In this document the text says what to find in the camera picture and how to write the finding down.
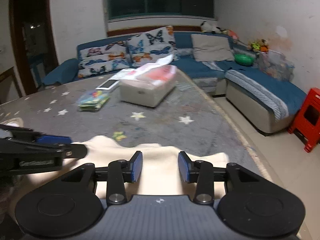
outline cream fabric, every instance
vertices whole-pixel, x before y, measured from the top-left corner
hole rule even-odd
[[[196,61],[234,60],[226,37],[191,34],[191,39]]]
[[[84,142],[88,148],[88,155],[81,160],[67,159],[62,171],[30,174],[25,176],[21,186],[13,193],[9,206],[9,213],[14,218],[14,208],[17,201],[26,193],[45,184],[46,182],[61,176],[63,173],[74,169],[84,163],[94,163],[96,167],[108,166],[111,161],[129,160],[137,151],[143,153],[143,167],[140,180],[135,184],[126,183],[126,191],[130,197],[132,194],[142,195],[183,195],[193,198],[196,184],[186,184],[180,179],[178,168],[178,153],[180,149],[172,146],[162,147],[159,144],[141,144],[133,148],[121,147],[113,139],[105,136],[96,136]],[[206,157],[189,155],[191,160],[198,159],[211,162],[215,167],[225,167],[228,156],[225,153],[216,153]],[[106,182],[98,182],[96,195],[99,198],[106,197]],[[224,192],[223,182],[215,182],[215,196],[221,198]]]

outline beige floor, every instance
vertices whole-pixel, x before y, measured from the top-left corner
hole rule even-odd
[[[297,195],[306,207],[304,240],[320,240],[320,145],[306,153],[294,134],[282,132],[265,137],[225,97],[214,99],[244,132],[274,182]]]

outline door frame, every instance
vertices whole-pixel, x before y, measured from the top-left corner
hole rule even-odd
[[[34,83],[29,64],[28,58],[25,51],[25,43],[23,40],[21,20],[19,19],[19,13],[17,13],[17,0],[9,0],[9,21],[11,31],[11,41],[14,57],[17,64],[17,69],[21,79],[22,86],[27,95],[37,92],[37,87]],[[58,59],[55,49],[55,44],[52,34],[51,14],[50,14],[50,0],[45,0],[46,3],[46,37],[48,43],[48,50],[50,51],[53,65],[57,67]]]

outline tissue box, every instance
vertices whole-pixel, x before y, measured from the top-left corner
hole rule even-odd
[[[120,79],[121,100],[142,106],[157,106],[175,87],[176,67],[147,63]]]

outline beige pillow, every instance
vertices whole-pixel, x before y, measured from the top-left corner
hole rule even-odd
[[[191,34],[191,38],[196,61],[235,60],[228,38],[203,34]]]

